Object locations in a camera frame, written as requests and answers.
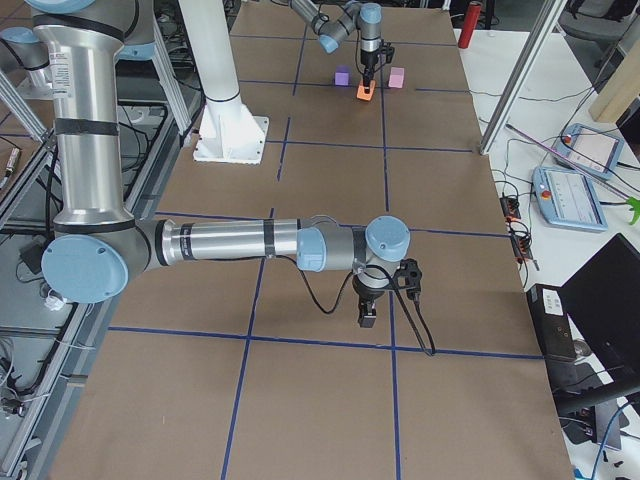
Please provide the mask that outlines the orange foam cube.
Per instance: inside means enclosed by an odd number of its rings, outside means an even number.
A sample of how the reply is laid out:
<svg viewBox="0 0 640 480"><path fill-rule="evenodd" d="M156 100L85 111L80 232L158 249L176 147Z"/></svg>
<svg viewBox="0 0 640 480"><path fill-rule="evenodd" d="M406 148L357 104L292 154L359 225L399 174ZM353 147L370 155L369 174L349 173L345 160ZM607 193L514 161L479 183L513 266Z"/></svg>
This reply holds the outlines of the orange foam cube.
<svg viewBox="0 0 640 480"><path fill-rule="evenodd" d="M360 82L357 88L356 98L362 101L371 101L375 92L376 82L372 80L368 85Z"/></svg>

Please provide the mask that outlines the dark purple foam cube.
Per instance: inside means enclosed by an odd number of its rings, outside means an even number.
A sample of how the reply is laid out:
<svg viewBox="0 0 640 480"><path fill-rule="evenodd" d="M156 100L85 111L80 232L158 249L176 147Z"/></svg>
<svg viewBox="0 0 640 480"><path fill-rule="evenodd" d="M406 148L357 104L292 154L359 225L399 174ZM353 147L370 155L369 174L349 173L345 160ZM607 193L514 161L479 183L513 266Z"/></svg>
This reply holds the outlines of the dark purple foam cube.
<svg viewBox="0 0 640 480"><path fill-rule="evenodd" d="M339 65L334 72L334 85L347 87L350 85L350 68L347 65Z"/></svg>

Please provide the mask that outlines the light pink foam cube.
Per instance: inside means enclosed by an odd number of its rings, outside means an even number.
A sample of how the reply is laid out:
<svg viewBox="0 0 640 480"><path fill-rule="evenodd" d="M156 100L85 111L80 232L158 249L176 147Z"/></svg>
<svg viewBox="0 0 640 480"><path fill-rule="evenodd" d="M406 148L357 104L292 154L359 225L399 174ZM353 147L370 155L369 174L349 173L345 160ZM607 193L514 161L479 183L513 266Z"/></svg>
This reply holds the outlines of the light pink foam cube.
<svg viewBox="0 0 640 480"><path fill-rule="evenodd" d="M401 89L404 85L405 69L402 67L392 67L388 77L388 87Z"/></svg>

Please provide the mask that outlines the red cylinder bottle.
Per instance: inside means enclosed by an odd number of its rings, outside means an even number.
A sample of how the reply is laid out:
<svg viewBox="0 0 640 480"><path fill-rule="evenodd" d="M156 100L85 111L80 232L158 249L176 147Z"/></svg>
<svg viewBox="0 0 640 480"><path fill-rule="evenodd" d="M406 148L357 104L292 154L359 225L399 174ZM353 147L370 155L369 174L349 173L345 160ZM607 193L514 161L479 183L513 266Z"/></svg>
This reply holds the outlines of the red cylinder bottle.
<svg viewBox="0 0 640 480"><path fill-rule="evenodd" d="M481 1L470 1L464 15L464 23L458 38L458 48L467 49L476 29L480 13L482 11Z"/></svg>

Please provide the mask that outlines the orange black connector strip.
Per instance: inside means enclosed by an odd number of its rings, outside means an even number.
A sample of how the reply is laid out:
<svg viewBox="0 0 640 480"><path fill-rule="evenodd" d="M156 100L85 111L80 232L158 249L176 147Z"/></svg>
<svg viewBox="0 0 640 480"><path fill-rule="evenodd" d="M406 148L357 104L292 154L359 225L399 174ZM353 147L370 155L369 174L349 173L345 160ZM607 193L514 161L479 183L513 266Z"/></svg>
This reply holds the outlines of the orange black connector strip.
<svg viewBox="0 0 640 480"><path fill-rule="evenodd" d="M518 198L515 195L502 194L499 201L516 261L519 265L531 262L538 269L538 263L531 248L531 230L521 217Z"/></svg>

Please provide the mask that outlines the black desktop box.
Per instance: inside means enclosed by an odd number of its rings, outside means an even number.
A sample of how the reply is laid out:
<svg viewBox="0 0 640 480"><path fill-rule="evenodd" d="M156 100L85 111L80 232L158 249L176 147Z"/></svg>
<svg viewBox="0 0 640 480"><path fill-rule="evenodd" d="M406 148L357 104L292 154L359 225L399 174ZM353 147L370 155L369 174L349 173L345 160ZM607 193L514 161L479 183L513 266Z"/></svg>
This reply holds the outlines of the black desktop box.
<svg viewBox="0 0 640 480"><path fill-rule="evenodd" d="M534 284L526 297L552 391L561 397L580 394L578 356L559 288Z"/></svg>

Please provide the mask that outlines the lower teach pendant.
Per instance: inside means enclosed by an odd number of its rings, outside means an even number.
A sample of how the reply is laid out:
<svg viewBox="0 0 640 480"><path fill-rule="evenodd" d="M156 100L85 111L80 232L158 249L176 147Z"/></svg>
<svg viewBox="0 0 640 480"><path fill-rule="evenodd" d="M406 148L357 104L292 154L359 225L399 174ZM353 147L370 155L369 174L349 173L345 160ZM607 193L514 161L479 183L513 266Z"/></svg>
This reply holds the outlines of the lower teach pendant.
<svg viewBox="0 0 640 480"><path fill-rule="evenodd" d="M554 227L604 232L608 224L592 182L583 174L556 167L536 167L532 184L538 208Z"/></svg>

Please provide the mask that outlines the teach pendant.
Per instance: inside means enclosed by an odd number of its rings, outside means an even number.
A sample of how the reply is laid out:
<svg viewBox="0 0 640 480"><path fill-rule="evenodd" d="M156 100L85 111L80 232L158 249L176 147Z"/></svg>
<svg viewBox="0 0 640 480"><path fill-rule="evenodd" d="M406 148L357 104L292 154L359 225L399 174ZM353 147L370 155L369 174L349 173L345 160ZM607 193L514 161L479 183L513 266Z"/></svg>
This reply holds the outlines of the teach pendant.
<svg viewBox="0 0 640 480"><path fill-rule="evenodd" d="M556 167L536 167L532 184L538 208L554 227L604 232L608 224L592 182L583 174Z"/></svg>
<svg viewBox="0 0 640 480"><path fill-rule="evenodd" d="M568 126L556 139L554 149L603 180L613 177L623 150L623 141L581 123Z"/></svg>

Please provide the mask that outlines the upper teach pendant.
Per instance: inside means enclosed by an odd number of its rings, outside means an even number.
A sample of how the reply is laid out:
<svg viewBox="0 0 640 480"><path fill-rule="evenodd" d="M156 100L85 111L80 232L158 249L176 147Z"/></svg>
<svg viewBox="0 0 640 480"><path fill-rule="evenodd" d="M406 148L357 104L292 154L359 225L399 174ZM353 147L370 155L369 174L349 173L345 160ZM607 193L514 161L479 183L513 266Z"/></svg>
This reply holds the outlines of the upper teach pendant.
<svg viewBox="0 0 640 480"><path fill-rule="evenodd" d="M613 177L623 150L623 141L581 123L568 126L556 139L554 149L603 180Z"/></svg>

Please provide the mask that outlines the black laptop computer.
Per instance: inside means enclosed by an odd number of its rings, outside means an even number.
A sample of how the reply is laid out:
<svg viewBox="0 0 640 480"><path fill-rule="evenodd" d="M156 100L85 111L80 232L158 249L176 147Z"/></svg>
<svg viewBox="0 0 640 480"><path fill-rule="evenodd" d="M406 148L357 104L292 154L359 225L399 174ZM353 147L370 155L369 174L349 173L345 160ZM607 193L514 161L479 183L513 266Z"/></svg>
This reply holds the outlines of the black laptop computer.
<svg viewBox="0 0 640 480"><path fill-rule="evenodd" d="M639 251L614 235L560 289L562 306L613 381L560 393L561 415L619 397L639 398Z"/></svg>

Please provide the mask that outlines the wooden beam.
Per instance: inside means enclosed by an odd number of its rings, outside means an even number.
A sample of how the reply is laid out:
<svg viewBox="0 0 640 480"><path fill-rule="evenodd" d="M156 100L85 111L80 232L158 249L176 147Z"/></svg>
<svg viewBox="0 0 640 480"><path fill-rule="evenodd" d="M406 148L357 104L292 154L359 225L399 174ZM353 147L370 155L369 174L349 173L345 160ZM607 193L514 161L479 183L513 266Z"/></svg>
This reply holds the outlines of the wooden beam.
<svg viewBox="0 0 640 480"><path fill-rule="evenodd" d="M597 99L589 108L595 122L615 123L638 97L639 85L639 40L626 54Z"/></svg>

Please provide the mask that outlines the green plastic clip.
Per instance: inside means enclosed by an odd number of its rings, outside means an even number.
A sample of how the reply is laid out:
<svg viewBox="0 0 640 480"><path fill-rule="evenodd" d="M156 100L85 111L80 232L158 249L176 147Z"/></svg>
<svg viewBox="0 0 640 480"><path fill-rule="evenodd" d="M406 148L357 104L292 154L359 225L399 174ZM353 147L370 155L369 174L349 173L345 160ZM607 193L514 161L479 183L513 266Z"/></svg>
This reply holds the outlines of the green plastic clip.
<svg viewBox="0 0 640 480"><path fill-rule="evenodd" d="M625 204L630 207L630 211L632 212L632 218L629 221L629 224L633 226L640 219L640 200L635 197L628 197Z"/></svg>

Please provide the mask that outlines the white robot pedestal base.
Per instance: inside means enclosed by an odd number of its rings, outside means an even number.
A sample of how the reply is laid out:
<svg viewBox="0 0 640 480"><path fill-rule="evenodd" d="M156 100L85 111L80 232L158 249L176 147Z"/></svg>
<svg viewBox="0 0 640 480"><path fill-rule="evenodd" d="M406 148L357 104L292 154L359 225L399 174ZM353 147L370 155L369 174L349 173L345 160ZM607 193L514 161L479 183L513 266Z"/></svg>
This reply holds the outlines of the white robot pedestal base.
<svg viewBox="0 0 640 480"><path fill-rule="evenodd" d="M221 1L179 3L194 55L205 107L194 150L198 162L261 162L269 119L243 103Z"/></svg>

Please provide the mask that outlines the aluminium frame post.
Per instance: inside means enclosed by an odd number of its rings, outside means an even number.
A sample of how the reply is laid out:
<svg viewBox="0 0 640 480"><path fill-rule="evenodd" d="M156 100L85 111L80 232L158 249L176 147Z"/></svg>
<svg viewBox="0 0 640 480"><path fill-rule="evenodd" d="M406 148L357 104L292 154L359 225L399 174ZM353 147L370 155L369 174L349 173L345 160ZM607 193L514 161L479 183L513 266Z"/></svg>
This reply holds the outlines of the aluminium frame post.
<svg viewBox="0 0 640 480"><path fill-rule="evenodd" d="M479 145L479 153L487 155L500 130L506 126L511 109L533 68L548 36L554 29L566 2L547 0L543 3L531 32L509 76L501 97L491 115Z"/></svg>

